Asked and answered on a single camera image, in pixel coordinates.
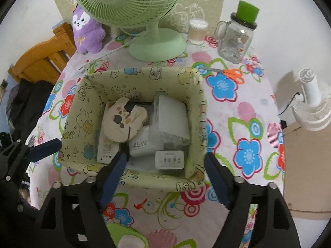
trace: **metal screw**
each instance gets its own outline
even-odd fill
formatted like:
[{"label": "metal screw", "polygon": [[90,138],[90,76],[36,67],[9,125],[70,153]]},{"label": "metal screw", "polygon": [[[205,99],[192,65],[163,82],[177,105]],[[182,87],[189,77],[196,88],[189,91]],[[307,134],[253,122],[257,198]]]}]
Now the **metal screw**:
[{"label": "metal screw", "polygon": [[97,180],[95,176],[90,176],[85,179],[85,182],[87,183],[94,183]]},{"label": "metal screw", "polygon": [[21,204],[17,205],[17,210],[21,213],[23,212],[24,208]]},{"label": "metal screw", "polygon": [[245,182],[244,178],[242,178],[241,176],[235,176],[234,177],[234,181],[236,183],[240,183],[240,184],[242,184],[243,182]]},{"label": "metal screw", "polygon": [[277,188],[277,185],[274,183],[274,182],[270,182],[268,184],[272,189],[276,189]]},{"label": "metal screw", "polygon": [[58,188],[61,187],[61,185],[62,185],[61,182],[56,182],[56,183],[53,184],[53,188],[58,189]]}]

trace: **glass mason jar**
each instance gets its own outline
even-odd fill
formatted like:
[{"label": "glass mason jar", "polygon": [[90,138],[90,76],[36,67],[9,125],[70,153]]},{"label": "glass mason jar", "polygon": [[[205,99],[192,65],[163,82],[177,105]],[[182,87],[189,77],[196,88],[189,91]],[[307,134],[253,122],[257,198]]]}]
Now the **glass mason jar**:
[{"label": "glass mason jar", "polygon": [[220,21],[215,30],[219,55],[234,64],[240,63],[253,40],[256,27],[256,23],[242,21],[236,13],[231,13],[230,21]]}]

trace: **fabric storage basket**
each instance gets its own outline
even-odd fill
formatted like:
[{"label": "fabric storage basket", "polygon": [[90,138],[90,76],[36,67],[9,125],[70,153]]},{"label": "fabric storage basket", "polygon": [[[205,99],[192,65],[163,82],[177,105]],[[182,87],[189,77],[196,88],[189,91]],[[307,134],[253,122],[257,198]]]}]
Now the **fabric storage basket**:
[{"label": "fabric storage basket", "polygon": [[79,82],[62,139],[65,167],[87,175],[97,175],[104,164],[96,161],[98,134],[105,104],[126,97],[135,102],[152,102],[164,94],[186,103],[191,142],[184,175],[136,172],[125,169],[123,185],[167,191],[196,190],[203,185],[206,154],[206,99],[201,74],[192,68],[126,68],[85,75]]}]

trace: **fan base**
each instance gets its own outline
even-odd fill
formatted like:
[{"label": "fan base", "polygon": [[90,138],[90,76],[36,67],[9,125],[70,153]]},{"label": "fan base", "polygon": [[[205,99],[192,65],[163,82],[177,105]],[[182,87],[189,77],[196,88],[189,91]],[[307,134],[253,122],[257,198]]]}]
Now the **fan base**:
[{"label": "fan base", "polygon": [[158,39],[154,39],[150,33],[142,35],[130,44],[129,52],[135,59],[159,62],[178,57],[186,47],[186,41],[180,33],[159,28]]}]

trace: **floral tablecloth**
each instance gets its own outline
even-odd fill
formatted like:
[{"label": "floral tablecloth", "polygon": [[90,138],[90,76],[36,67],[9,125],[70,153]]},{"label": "floral tablecloth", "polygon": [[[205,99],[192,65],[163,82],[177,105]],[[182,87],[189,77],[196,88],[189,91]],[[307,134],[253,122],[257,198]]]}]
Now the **floral tablecloth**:
[{"label": "floral tablecloth", "polygon": [[[60,75],[42,117],[28,141],[34,145],[54,138],[70,137],[62,133],[75,96],[77,83],[86,73],[126,68],[137,74],[139,67],[191,67],[204,77],[208,102],[208,149],[234,175],[248,182],[284,187],[284,148],[275,98],[257,55],[247,53],[241,64],[231,64],[217,53],[217,41],[206,37],[201,46],[188,45],[179,57],[156,63],[133,59],[126,43],[132,38],[120,35],[107,43],[98,54],[75,53]],[[244,83],[206,70],[239,69]],[[119,87],[126,97],[139,96],[135,90]],[[51,185],[82,182],[87,176],[63,167],[58,154],[31,163],[31,204],[40,208]],[[251,205],[242,247],[248,246],[255,220],[256,206]],[[106,223],[120,223],[145,235],[150,248],[208,248],[214,244],[228,211],[219,204],[208,177],[197,191],[167,192],[119,185],[113,201],[103,213]]]}]

